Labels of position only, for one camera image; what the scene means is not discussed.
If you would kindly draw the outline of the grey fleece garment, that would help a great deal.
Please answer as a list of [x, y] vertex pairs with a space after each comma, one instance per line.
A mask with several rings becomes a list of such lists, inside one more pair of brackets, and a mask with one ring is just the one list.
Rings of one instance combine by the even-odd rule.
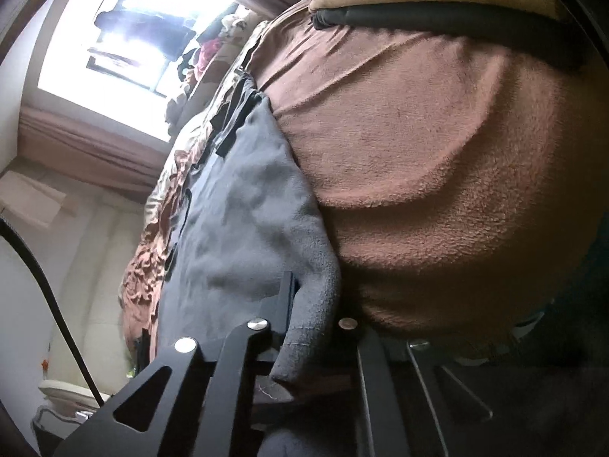
[[248, 441], [235, 456], [348, 454], [341, 394], [309, 395], [338, 303], [340, 267], [316, 198], [249, 77], [186, 183], [160, 299], [158, 350], [185, 336], [209, 345], [260, 315], [284, 272], [296, 293], [273, 366], [257, 374]]

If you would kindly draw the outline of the clothes pile by window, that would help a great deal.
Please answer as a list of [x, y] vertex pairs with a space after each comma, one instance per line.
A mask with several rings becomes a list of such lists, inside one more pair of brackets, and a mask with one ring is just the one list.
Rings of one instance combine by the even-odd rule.
[[197, 36], [196, 48], [182, 55], [177, 67], [181, 84], [166, 103], [165, 123], [171, 137], [210, 104], [220, 82], [261, 22], [259, 14], [233, 3]]

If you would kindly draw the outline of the cream padded headboard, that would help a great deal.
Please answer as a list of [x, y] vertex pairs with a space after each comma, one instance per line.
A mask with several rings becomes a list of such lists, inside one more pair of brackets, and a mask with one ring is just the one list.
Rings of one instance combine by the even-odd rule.
[[67, 222], [75, 232], [59, 306], [104, 399], [130, 380], [132, 357], [123, 333], [122, 284], [143, 226], [143, 206], [105, 195], [80, 206]]

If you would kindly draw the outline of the brown fleece blanket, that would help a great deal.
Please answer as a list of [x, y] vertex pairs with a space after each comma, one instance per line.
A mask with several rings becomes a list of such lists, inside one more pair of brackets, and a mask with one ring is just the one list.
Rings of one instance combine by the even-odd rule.
[[301, 0], [180, 134], [123, 279], [128, 348], [147, 334], [159, 353], [186, 183], [244, 77], [268, 98], [338, 258], [332, 327], [351, 302], [383, 332], [464, 359], [502, 354], [596, 238], [608, 72], [557, 0]]

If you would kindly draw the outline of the brown curtain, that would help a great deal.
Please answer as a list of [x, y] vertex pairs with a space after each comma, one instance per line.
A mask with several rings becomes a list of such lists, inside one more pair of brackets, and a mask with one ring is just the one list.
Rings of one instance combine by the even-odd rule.
[[18, 153], [138, 202], [155, 188], [166, 159], [164, 153], [120, 134], [30, 106], [20, 111]]

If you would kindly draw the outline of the bright window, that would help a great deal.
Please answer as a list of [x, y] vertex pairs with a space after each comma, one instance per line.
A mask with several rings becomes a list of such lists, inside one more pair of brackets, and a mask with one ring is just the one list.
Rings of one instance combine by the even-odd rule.
[[184, 53], [233, 0], [55, 0], [34, 78], [40, 109], [152, 144]]

